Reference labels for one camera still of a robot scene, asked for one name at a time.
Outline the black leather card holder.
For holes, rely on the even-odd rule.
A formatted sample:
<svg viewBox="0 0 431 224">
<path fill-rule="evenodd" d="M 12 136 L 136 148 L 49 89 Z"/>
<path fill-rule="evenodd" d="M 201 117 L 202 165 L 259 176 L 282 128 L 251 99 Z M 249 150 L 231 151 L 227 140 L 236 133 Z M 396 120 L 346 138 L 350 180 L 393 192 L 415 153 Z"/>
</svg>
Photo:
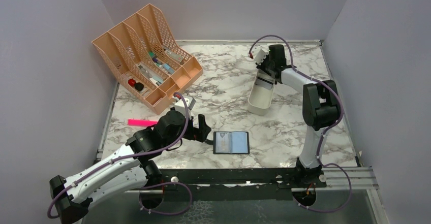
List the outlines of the black leather card holder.
<svg viewBox="0 0 431 224">
<path fill-rule="evenodd" d="M 213 139 L 204 142 L 212 145 L 213 154 L 250 154 L 249 132 L 246 131 L 214 132 Z"/>
</svg>

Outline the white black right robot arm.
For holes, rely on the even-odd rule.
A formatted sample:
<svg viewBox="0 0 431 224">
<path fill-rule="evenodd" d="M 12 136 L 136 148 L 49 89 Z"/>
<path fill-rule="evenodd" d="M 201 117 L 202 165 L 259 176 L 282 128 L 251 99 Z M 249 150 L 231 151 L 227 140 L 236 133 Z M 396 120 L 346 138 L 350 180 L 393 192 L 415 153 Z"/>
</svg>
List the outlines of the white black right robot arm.
<svg viewBox="0 0 431 224">
<path fill-rule="evenodd" d="M 293 180 L 305 187 L 321 174 L 326 135 L 343 117 L 336 84 L 332 80 L 318 80 L 301 72 L 294 64 L 288 64 L 285 47 L 281 44 L 270 45 L 267 52 L 252 48 L 249 56 L 266 81 L 273 80 L 302 94 L 302 117 L 307 128 Z"/>
</svg>

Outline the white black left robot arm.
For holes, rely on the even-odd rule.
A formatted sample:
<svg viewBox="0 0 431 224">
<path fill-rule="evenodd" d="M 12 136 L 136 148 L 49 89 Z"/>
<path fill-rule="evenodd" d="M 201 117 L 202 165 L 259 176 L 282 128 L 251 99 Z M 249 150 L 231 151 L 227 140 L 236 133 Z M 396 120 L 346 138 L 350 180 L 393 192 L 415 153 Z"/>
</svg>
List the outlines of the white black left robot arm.
<svg viewBox="0 0 431 224">
<path fill-rule="evenodd" d="M 52 202 L 48 217 L 75 223 L 97 201 L 140 186 L 155 188 L 162 174 L 152 159 L 182 139 L 205 142 L 210 131 L 204 115 L 198 115 L 198 127 L 194 127 L 189 112 L 171 109 L 155 125 L 134 133 L 104 160 L 75 175 L 53 177 L 49 181 Z"/>
</svg>

